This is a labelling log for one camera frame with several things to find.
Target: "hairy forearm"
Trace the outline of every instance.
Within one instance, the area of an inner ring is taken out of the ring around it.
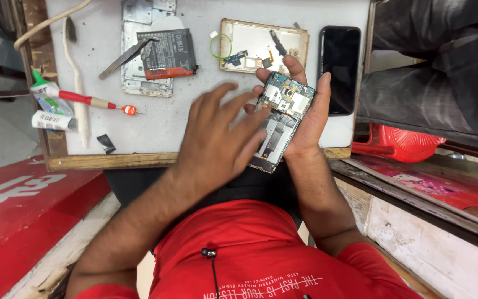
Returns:
[[[169,169],[97,234],[73,270],[66,298],[103,283],[136,288],[137,265],[171,221],[203,196],[179,176]]]
[[[318,148],[286,162],[302,218],[317,247],[336,256],[345,246],[361,241],[352,210],[335,184],[322,151]]]

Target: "phone screen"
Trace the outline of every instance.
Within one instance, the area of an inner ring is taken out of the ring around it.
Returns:
[[[324,27],[320,33],[319,78],[331,73],[329,115],[353,113],[360,43],[356,27]]]

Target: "white glue tube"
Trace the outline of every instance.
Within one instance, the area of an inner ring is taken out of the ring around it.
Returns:
[[[76,129],[76,119],[65,115],[36,111],[31,118],[33,128],[52,129],[61,131],[74,131]]]
[[[74,118],[75,114],[73,113],[73,110],[71,110],[71,107],[63,99],[53,99],[47,95],[46,90],[48,88],[56,88],[59,90],[58,85],[54,82],[45,80],[35,70],[32,71],[32,74],[35,76],[36,83],[31,87],[31,91],[40,104],[42,110],[45,112]]]

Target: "green cap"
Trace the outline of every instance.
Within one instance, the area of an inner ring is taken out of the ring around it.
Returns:
[[[49,81],[42,78],[40,73],[37,72],[36,70],[32,70],[32,75],[35,76],[35,80],[36,80],[36,83],[33,85],[33,87],[49,83]]]

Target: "red t-shirt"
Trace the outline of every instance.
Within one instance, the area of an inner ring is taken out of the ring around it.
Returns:
[[[155,249],[151,298],[214,299],[211,260],[222,299],[239,298],[420,298],[374,247],[355,243],[337,258],[306,246],[292,218],[255,200],[234,200],[198,210]],[[77,299],[136,299],[136,291],[100,285]]]

